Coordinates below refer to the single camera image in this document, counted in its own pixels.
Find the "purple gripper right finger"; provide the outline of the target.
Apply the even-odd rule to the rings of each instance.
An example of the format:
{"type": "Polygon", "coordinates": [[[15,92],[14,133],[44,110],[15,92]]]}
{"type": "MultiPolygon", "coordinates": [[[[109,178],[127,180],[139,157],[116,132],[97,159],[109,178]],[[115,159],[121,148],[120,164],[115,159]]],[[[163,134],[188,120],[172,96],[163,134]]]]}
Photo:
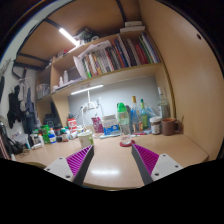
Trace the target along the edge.
{"type": "Polygon", "coordinates": [[[145,185],[182,169],[168,154],[156,154],[143,146],[133,144],[132,155],[145,185]]]}

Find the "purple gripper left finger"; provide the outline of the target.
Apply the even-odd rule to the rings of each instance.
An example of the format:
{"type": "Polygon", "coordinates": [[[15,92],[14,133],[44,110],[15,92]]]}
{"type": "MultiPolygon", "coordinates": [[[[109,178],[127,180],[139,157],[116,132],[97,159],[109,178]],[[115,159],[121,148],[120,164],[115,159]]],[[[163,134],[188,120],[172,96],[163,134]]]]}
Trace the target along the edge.
{"type": "Polygon", "coordinates": [[[67,158],[59,157],[45,171],[81,186],[93,156],[94,146],[90,145],[67,158]]]}

